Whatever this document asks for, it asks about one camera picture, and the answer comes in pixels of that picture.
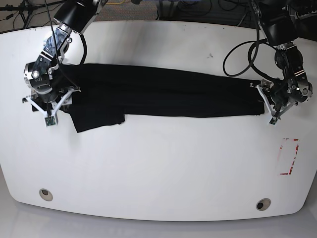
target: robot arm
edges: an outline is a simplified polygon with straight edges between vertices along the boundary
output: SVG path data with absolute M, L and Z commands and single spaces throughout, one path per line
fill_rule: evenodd
M 107 0 L 67 0 L 54 17 L 60 23 L 54 31 L 56 42 L 54 37 L 50 36 L 45 40 L 44 48 L 36 62 L 26 65 L 24 78 L 32 89 L 32 96 L 26 97 L 24 102 L 30 102 L 42 112 L 46 126 L 57 124 L 56 111 L 71 104 L 72 92 L 79 90 L 74 83 L 61 90 L 52 86 L 58 75 L 63 74 L 61 63 L 64 52 L 72 41 L 70 34 L 75 32 L 82 35 L 106 2 Z M 303 57 L 293 44 L 297 34 L 285 8 L 288 3 L 289 0 L 249 0 L 250 8 L 256 14 L 258 24 L 266 36 L 265 40 L 261 40 L 261 44 L 268 42 L 276 50 L 275 62 L 284 75 L 283 80 L 271 78 L 250 63 L 253 70 L 264 78 L 260 85 L 254 86 L 272 114 L 271 124 L 275 124 L 291 106 L 312 96 L 312 85 L 303 69 Z M 249 62 L 255 47 L 256 43 L 250 47 Z
M 303 68 L 302 54 L 293 43 L 298 36 L 286 8 L 290 2 L 290 0 L 259 0 L 253 2 L 259 25 L 268 44 L 276 50 L 275 63 L 283 71 L 284 76 L 283 80 L 275 79 L 270 82 L 272 81 L 270 77 L 267 77 L 266 74 L 252 65 L 257 73 L 268 80 L 265 80 L 261 88 L 258 87 L 258 89 L 263 98 L 265 94 L 261 89 L 264 89 L 272 104 L 274 104 L 275 112 L 272 111 L 271 124 L 275 124 L 291 106 L 306 101 L 313 94 L 312 85 L 308 82 Z M 249 62 L 251 61 L 253 48 L 254 45 L 249 50 Z
M 62 106 L 71 104 L 71 94 L 80 90 L 74 83 L 61 91 L 53 87 L 58 78 L 57 72 L 62 72 L 64 52 L 72 42 L 70 34 L 75 32 L 83 35 L 106 2 L 107 0 L 68 0 L 54 16 L 60 23 L 54 30 L 54 36 L 52 34 L 45 40 L 37 60 L 25 67 L 24 79 L 32 89 L 32 95 L 24 98 L 23 102 L 30 102 L 43 114 L 46 126 L 58 123 L 56 112 Z

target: floor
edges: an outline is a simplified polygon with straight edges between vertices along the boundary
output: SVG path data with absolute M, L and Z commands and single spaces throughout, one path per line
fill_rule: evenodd
M 58 0 L 47 0 L 47 3 Z M 214 24 L 224 24 L 236 26 L 241 21 L 240 26 L 252 27 L 250 14 L 246 14 L 248 9 L 243 6 L 235 6 L 225 0 L 193 0 L 179 1 L 171 18 L 162 18 L 163 20 L 173 21 L 192 21 Z M 0 7 L 7 4 L 19 6 L 22 0 L 1 0 Z M 43 4 L 44 0 L 29 0 L 31 4 Z M 157 1 L 142 0 L 139 5 L 134 5 L 131 0 L 109 0 L 108 4 L 102 9 L 96 21 L 113 21 L 113 20 L 156 20 L 158 16 Z M 50 6 L 51 17 L 59 9 L 59 5 Z M 0 32 L 12 29 L 18 29 L 23 26 L 20 16 L 17 12 L 0 11 L 0 20 L 6 18 L 10 14 L 14 17 L 9 20 L 0 21 Z M 32 19 L 29 23 L 31 26 L 49 25 L 46 9 L 41 8 L 33 12 Z
M 57 0 L 47 0 L 47 3 L 55 2 Z M 8 5 L 19 6 L 22 0 L 1 0 L 0 7 Z M 43 4 L 43 0 L 29 0 L 31 4 Z M 122 0 L 109 0 L 108 3 L 120 3 Z M 60 8 L 60 5 L 50 6 L 51 17 Z M 8 11 L 0 11 L 0 20 L 6 18 L 8 15 L 15 13 Z M 0 32 L 18 29 L 23 26 L 23 21 L 17 13 L 9 20 L 0 21 Z M 33 12 L 32 19 L 29 26 L 43 26 L 49 25 L 48 15 L 45 8 L 38 9 Z M 113 21 L 113 20 L 155 20 L 157 18 L 157 7 L 155 1 L 144 0 L 140 5 L 134 5 L 131 0 L 126 0 L 121 4 L 107 4 L 96 18 L 96 21 Z

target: table surface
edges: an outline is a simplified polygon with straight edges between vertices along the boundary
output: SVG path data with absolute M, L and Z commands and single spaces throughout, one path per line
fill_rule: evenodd
M 1 238 L 315 238 L 316 213 L 236 221 L 155 222 L 62 212 L 15 201 L 0 168 Z
M 45 128 L 42 116 L 21 98 L 30 94 L 22 70 L 37 58 L 48 32 L 38 28 L 0 36 L 5 58 L 0 65 L 0 164 L 15 200 L 89 215 L 163 221 L 246 219 L 301 209 L 317 169 L 314 97 L 291 109 L 277 126 L 267 125 L 269 114 L 213 119 L 127 115 L 122 125 L 78 134 L 70 116 L 59 112 L 58 126 Z M 94 23 L 85 37 L 86 62 L 223 75 L 225 55 L 255 39 L 255 31 L 122 21 Z M 314 86 L 317 43 L 295 43 Z M 82 52 L 79 37 L 73 35 L 65 62 L 78 63 Z M 255 64 L 282 77 L 273 56 L 272 49 L 261 46 Z M 242 47 L 227 68 L 234 73 L 246 65 L 247 47 Z M 261 79 L 252 70 L 243 77 Z M 284 138 L 299 140 L 288 144 Z M 291 167 L 297 144 L 292 174 L 280 175 Z M 281 155 L 282 145 L 289 151 Z M 53 194 L 53 201 L 39 196 L 42 188 Z M 263 198 L 271 199 L 271 206 L 258 211 L 256 204 Z

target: cable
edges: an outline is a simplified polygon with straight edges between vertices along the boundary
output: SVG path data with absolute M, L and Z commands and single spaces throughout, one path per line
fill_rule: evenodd
M 234 9 L 236 9 L 236 8 L 238 7 L 238 5 L 236 4 L 233 8 L 225 9 L 225 8 L 223 8 L 223 7 L 221 6 L 220 0 L 218 0 L 218 6 L 219 6 L 219 7 L 221 8 L 221 10 L 223 10 L 223 11 L 232 11 L 232 10 L 234 10 Z
M 258 51 L 259 51 L 259 44 L 260 44 L 260 28 L 259 28 L 259 25 L 258 25 L 258 21 L 257 21 L 257 17 L 256 17 L 256 14 L 254 13 L 254 9 L 252 8 L 252 2 L 251 0 L 248 0 L 248 3 L 249 3 L 249 6 L 250 6 L 250 11 L 251 11 L 251 14 L 252 14 L 252 17 L 253 17 L 253 20 L 254 20 L 254 23 L 256 25 L 256 31 L 257 31 L 257 40 L 255 41 L 256 43 L 256 51 L 254 52 L 254 56 L 253 58 L 251 59 L 251 62 L 249 63 L 249 65 L 244 69 L 242 70 L 240 73 L 236 73 L 236 74 L 229 74 L 227 73 L 226 69 L 225 69 L 225 64 L 226 64 L 226 61 L 228 59 L 228 57 L 231 55 L 232 52 L 234 52 L 238 47 L 242 46 L 242 45 L 245 45 L 247 43 L 254 43 L 254 41 L 247 41 L 247 42 L 244 42 L 244 43 L 241 43 L 239 45 L 237 45 L 236 47 L 234 47 L 228 54 L 227 56 L 224 58 L 224 61 L 223 61 L 223 64 L 222 64 L 222 69 L 223 69 L 223 72 L 225 73 L 225 75 L 227 75 L 228 77 L 237 77 L 243 73 L 245 73 L 249 68 L 252 67 L 254 61 L 256 60 L 256 57 L 258 55 Z
M 59 0 L 59 1 L 49 2 L 49 3 L 48 3 L 48 6 L 65 3 L 66 1 L 67 1 L 67 0 Z M 46 7 L 45 4 L 32 4 L 32 6 L 39 6 L 40 8 Z
M 16 11 L 15 13 L 13 13 L 13 14 L 10 14 L 9 16 L 7 16 L 6 18 L 4 18 L 4 19 L 1 19 L 0 21 L 5 21 L 5 20 L 9 20 L 9 19 L 11 19 L 11 18 L 13 18 L 14 17 L 14 15 L 17 13 L 18 11 Z
M 44 25 L 42 25 L 42 26 L 32 26 L 32 27 L 29 27 L 29 28 L 43 27 L 43 26 L 46 26 L 48 23 L 49 23 L 49 21 L 47 23 L 45 23 Z
M 81 42 L 83 43 L 83 47 L 84 47 L 84 54 L 83 54 L 83 57 L 80 61 L 80 64 L 84 64 L 86 57 L 87 57 L 87 43 L 86 43 L 84 35 L 80 35 L 80 39 L 81 39 Z
M 62 3 L 60 3 L 59 5 L 57 5 L 56 7 L 54 7 L 53 9 L 51 9 L 50 11 L 54 11 L 56 8 L 58 8 L 58 7 L 61 6 L 61 5 L 62 5 Z M 31 23 L 31 20 L 33 19 L 33 17 L 35 17 L 36 15 L 45 13 L 45 12 L 46 12 L 46 11 L 42 11 L 42 12 L 39 12 L 39 13 L 34 14 L 34 15 L 30 18 L 30 20 L 29 20 L 29 22 L 28 22 L 28 24 L 27 24 L 27 27 L 28 27 L 28 25 Z
M 240 26 L 241 24 L 242 24 L 242 22 L 243 22 L 243 20 L 246 18 L 246 16 L 247 16 L 247 12 L 243 15 L 243 17 L 242 17 L 242 19 L 241 19 L 241 21 L 239 22 L 239 24 L 237 25 L 237 27 L 238 26 Z
M 188 3 L 188 2 L 185 2 L 185 1 L 180 1 L 182 4 L 184 5 L 187 5 L 187 6 L 193 6 L 193 5 L 196 5 L 197 3 L 199 3 L 199 1 L 194 1 L 192 3 Z
M 46 10 L 47 10 L 47 13 L 48 13 L 48 17 L 49 17 L 49 21 L 50 21 L 50 25 L 51 25 L 51 30 L 52 30 L 52 37 L 54 39 L 54 46 L 55 46 L 55 53 L 56 53 L 56 62 L 58 64 L 58 68 L 60 70 L 60 72 L 62 73 L 62 75 L 69 81 L 71 82 L 76 88 L 79 88 L 77 86 L 76 83 L 74 83 L 65 73 L 64 71 L 62 70 L 62 63 L 59 63 L 59 60 L 58 60 L 58 54 L 57 54 L 57 43 L 56 43 L 56 37 L 55 37 L 55 33 L 54 33 L 54 29 L 53 29 L 53 25 L 52 25 L 52 20 L 51 20 L 51 15 L 50 15 L 50 11 L 49 11 L 49 7 L 46 3 L 46 0 L 44 0 L 44 3 L 45 3 L 45 7 L 46 7 Z
M 192 13 L 189 13 L 189 12 L 187 12 L 187 11 L 183 11 L 179 6 L 177 6 L 177 8 L 178 8 L 179 11 L 181 11 L 181 12 L 187 14 L 187 15 L 190 15 L 190 16 L 205 16 L 205 15 L 207 15 L 209 12 L 211 12 L 211 9 L 212 9 L 212 2 L 211 2 L 211 0 L 209 0 L 209 2 L 210 2 L 209 10 L 208 10 L 207 12 L 205 12 L 205 13 L 202 13 L 202 14 L 192 14 Z
M 12 24 L 12 26 L 13 26 L 13 29 L 15 30 L 15 27 L 14 27 L 14 23 L 15 23 L 15 20 L 17 19 L 17 17 L 19 16 L 19 14 L 18 15 L 16 15 L 15 16 L 15 18 L 14 18 L 14 20 L 13 20 L 13 24 Z
M 157 21 L 159 19 L 159 11 L 157 10 L 157 13 L 158 13 L 158 16 L 157 18 L 155 19 L 155 21 Z
M 270 46 L 269 44 L 267 44 L 267 39 L 260 40 L 259 44 L 260 44 L 260 45 L 261 45 L 261 44 L 265 44 L 265 45 L 267 45 L 267 46 Z M 255 47 L 256 47 L 256 42 L 254 42 L 254 43 L 250 46 L 250 48 L 249 48 L 249 51 L 248 51 L 248 61 L 249 61 L 249 63 L 251 62 L 251 55 L 252 55 L 253 49 L 254 49 Z M 263 73 L 263 72 L 260 71 L 254 64 L 252 64 L 251 68 L 252 68 L 258 75 L 260 75 L 261 77 L 263 77 L 263 78 L 265 78 L 265 79 L 267 79 L 267 80 L 269 80 L 269 81 L 271 81 L 271 82 L 273 82 L 273 83 L 278 83 L 278 81 L 280 81 L 280 80 L 278 80 L 278 79 L 276 79 L 276 78 L 272 78 L 272 77 L 268 76 L 266 73 Z
M 238 1 L 224 0 L 224 1 L 227 1 L 227 2 L 230 2 L 230 3 L 233 3 L 233 4 L 236 4 L 236 5 L 238 5 L 238 6 L 249 7 L 249 5 L 248 5 L 247 2 L 240 2 L 240 0 L 238 0 Z
M 125 2 L 125 0 L 121 1 L 121 2 L 107 2 L 106 4 L 108 5 L 119 5 L 119 4 L 123 4 Z

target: black pants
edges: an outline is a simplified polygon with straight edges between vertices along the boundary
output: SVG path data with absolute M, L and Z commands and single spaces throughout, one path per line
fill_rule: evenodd
M 264 113 L 254 80 L 213 76 L 174 69 L 85 64 L 65 65 L 76 81 L 66 111 L 77 132 L 121 124 L 125 114 L 212 118 Z

